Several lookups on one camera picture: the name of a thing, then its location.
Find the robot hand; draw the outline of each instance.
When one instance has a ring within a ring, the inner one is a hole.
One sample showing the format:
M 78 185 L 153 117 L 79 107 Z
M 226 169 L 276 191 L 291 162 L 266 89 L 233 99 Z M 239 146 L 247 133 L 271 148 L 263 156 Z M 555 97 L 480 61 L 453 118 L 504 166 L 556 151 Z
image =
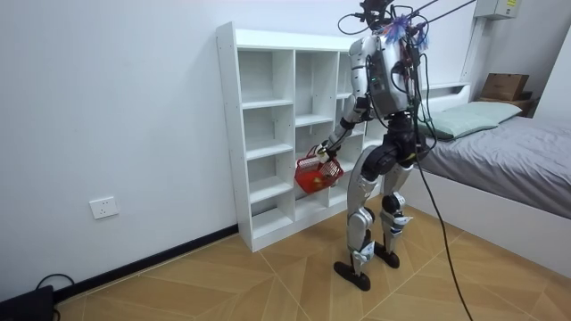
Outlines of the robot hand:
M 330 146 L 331 144 L 329 143 L 328 140 L 326 140 L 317 147 L 315 155 L 318 157 L 318 160 L 321 163 L 329 162 L 333 160 L 335 157 L 337 157 L 337 152 L 339 151 L 339 148 L 333 150 L 329 148 Z

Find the white bookshelf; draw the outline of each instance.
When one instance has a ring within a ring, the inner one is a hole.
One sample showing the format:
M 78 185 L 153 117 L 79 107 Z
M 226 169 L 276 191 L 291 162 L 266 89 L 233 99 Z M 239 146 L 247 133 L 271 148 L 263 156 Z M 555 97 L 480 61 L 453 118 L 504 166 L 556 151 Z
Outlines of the white bookshelf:
M 307 195 L 295 161 L 327 139 L 351 94 L 347 51 L 354 38 L 217 30 L 236 218 L 253 251 L 346 210 L 350 174 L 380 124 L 359 124 L 339 152 L 346 173 Z

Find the metal robot leg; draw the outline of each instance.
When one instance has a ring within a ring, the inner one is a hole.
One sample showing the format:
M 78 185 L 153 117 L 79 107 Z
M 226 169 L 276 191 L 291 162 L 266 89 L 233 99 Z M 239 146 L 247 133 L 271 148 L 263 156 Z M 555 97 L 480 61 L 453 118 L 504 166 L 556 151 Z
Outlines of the metal robot leg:
M 401 265 L 398 255 L 394 252 L 394 246 L 396 239 L 402 234 L 402 229 L 412 219 L 402 214 L 406 202 L 399 193 L 412 169 L 412 165 L 403 167 L 395 164 L 393 169 L 385 174 L 383 182 L 384 197 L 380 214 L 383 244 L 375 243 L 375 254 L 391 268 L 398 268 Z
M 370 280 L 363 273 L 363 266 L 371 260 L 375 252 L 375 242 L 371 239 L 370 231 L 375 214 L 365 207 L 365 201 L 373 192 L 377 180 L 368 181 L 358 169 L 374 149 L 374 146 L 369 147 L 357 160 L 347 191 L 347 248 L 351 265 L 336 262 L 333 266 L 337 274 L 357 285 L 362 291 L 370 289 Z

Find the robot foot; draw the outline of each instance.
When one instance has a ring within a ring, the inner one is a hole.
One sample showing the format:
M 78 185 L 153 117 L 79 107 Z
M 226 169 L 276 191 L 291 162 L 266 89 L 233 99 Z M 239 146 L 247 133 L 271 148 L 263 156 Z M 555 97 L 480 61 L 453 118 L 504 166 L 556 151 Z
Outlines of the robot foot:
M 357 276 L 352 266 L 343 262 L 336 262 L 333 265 L 333 270 L 345 280 L 355 284 L 361 291 L 366 292 L 371 289 L 371 281 L 368 279 L 368 276 L 364 273 Z
M 388 253 L 385 246 L 379 242 L 375 242 L 375 255 L 381 258 L 389 267 L 399 268 L 401 261 L 395 252 Z

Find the red basket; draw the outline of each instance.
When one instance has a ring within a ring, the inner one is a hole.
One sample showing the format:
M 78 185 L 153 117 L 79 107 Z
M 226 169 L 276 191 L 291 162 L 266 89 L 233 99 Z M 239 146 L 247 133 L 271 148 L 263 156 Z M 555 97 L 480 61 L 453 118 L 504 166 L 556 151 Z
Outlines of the red basket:
M 295 181 L 305 193 L 316 193 L 326 189 L 342 175 L 343 170 L 336 159 L 323 164 L 310 152 L 305 158 L 296 162 Z

